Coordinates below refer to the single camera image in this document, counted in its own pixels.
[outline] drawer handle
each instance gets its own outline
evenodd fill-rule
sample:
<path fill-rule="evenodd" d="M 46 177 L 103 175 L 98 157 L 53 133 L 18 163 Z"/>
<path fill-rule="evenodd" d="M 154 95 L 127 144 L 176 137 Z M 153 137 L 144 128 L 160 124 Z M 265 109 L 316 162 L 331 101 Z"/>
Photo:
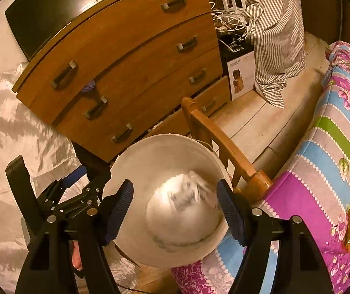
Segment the drawer handle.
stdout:
<path fill-rule="evenodd" d="M 171 2 L 163 3 L 161 5 L 161 8 L 163 9 L 163 11 L 166 11 L 166 10 L 174 8 L 180 4 L 185 4 L 185 3 L 186 3 L 186 0 L 173 0 Z"/>
<path fill-rule="evenodd" d="M 198 84 L 199 82 L 201 82 L 201 79 L 205 76 L 205 74 L 206 74 L 206 67 L 202 69 L 199 75 L 189 77 L 190 84 L 191 85 Z"/>
<path fill-rule="evenodd" d="M 68 64 L 68 67 L 65 68 L 61 74 L 59 74 L 56 78 L 54 78 L 54 80 L 51 82 L 51 86 L 53 88 L 57 88 L 59 86 L 59 84 L 62 82 L 62 80 L 75 68 L 77 67 L 77 63 L 75 61 L 71 61 Z"/>
<path fill-rule="evenodd" d="M 194 35 L 192 39 L 188 40 L 185 43 L 179 43 L 176 48 L 178 49 L 179 52 L 183 50 L 187 50 L 191 47 L 193 47 L 197 43 L 197 36 Z"/>
<path fill-rule="evenodd" d="M 92 119 L 92 116 L 101 111 L 105 104 L 107 103 L 107 98 L 104 96 L 100 97 L 100 100 L 97 101 L 96 106 L 90 110 L 87 110 L 82 115 L 85 116 L 87 119 Z"/>
<path fill-rule="evenodd" d="M 206 106 L 202 106 L 201 110 L 206 113 L 211 110 L 216 104 L 216 99 L 213 98 Z"/>
<path fill-rule="evenodd" d="M 129 136 L 132 130 L 133 130 L 133 127 L 131 126 L 131 124 L 127 124 L 125 126 L 125 130 L 121 134 L 113 136 L 112 141 L 115 143 L 118 143 L 122 140 L 125 140 Z"/>

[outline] wooden floor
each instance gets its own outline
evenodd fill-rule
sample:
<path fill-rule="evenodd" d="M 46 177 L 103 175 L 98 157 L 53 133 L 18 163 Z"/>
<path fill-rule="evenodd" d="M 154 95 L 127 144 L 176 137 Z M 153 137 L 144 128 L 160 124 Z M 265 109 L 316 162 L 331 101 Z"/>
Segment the wooden floor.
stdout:
<path fill-rule="evenodd" d="M 320 82 L 328 68 L 327 46 L 324 41 L 306 34 L 307 66 L 298 76 L 290 78 L 282 91 L 284 109 L 266 103 L 251 91 L 226 104 L 211 117 L 257 171 L 262 169 L 270 178 L 274 178 L 288 160 L 311 123 L 322 93 Z M 176 293 L 177 286 L 169 269 L 141 268 L 137 289 L 157 294 Z"/>

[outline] silver bolt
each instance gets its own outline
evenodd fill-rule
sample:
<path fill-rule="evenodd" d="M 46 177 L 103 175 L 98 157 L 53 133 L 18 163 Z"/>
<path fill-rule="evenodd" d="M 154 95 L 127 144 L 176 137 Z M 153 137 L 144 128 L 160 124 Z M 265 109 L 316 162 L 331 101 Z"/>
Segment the silver bolt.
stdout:
<path fill-rule="evenodd" d="M 48 223 L 54 223 L 55 221 L 57 221 L 57 217 L 55 215 L 51 215 L 47 218 Z"/>
<path fill-rule="evenodd" d="M 256 217 L 259 217 L 262 215 L 263 212 L 259 208 L 254 208 L 253 210 L 251 210 L 251 213 L 254 214 L 254 216 L 256 216 Z"/>
<path fill-rule="evenodd" d="M 292 220 L 293 220 L 294 223 L 297 223 L 297 224 L 303 222 L 302 218 L 299 217 L 299 216 L 293 216 Z"/>
<path fill-rule="evenodd" d="M 95 216 L 97 214 L 97 209 L 96 208 L 90 208 L 86 211 L 86 214 L 89 216 Z"/>

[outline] bucket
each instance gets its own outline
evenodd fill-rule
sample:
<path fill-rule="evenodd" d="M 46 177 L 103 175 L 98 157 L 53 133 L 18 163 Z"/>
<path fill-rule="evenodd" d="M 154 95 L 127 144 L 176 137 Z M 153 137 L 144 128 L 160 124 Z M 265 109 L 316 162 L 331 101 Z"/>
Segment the bucket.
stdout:
<path fill-rule="evenodd" d="M 223 215 L 207 237 L 190 244 L 163 246 L 149 230 L 147 205 L 155 191 L 168 179 L 190 171 L 208 182 L 214 194 L 220 179 L 224 178 L 231 186 L 229 175 L 217 156 L 199 142 L 181 135 L 162 134 L 145 138 L 129 147 L 115 161 L 103 197 L 115 194 L 125 179 L 134 185 L 133 201 L 115 240 L 115 244 L 133 261 L 160 268 L 188 265 L 207 256 L 225 236 L 228 225 Z M 188 223 L 195 227 L 201 224 L 193 218 Z"/>

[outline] chair backrest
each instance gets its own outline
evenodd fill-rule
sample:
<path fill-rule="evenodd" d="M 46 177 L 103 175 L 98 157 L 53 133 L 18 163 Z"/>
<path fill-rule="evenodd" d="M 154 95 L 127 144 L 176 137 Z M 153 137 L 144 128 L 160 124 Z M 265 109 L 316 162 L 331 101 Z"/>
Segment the chair backrest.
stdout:
<path fill-rule="evenodd" d="M 272 181 L 261 170 L 256 171 L 235 143 L 207 116 L 198 104 L 191 98 L 185 97 L 181 102 L 182 111 L 194 139 L 203 141 L 212 146 L 212 140 L 219 146 L 219 159 L 226 169 L 228 161 L 234 165 L 232 187 L 235 193 L 241 193 L 250 204 L 261 200 Z M 240 178 L 247 182 L 247 186 L 239 189 Z"/>

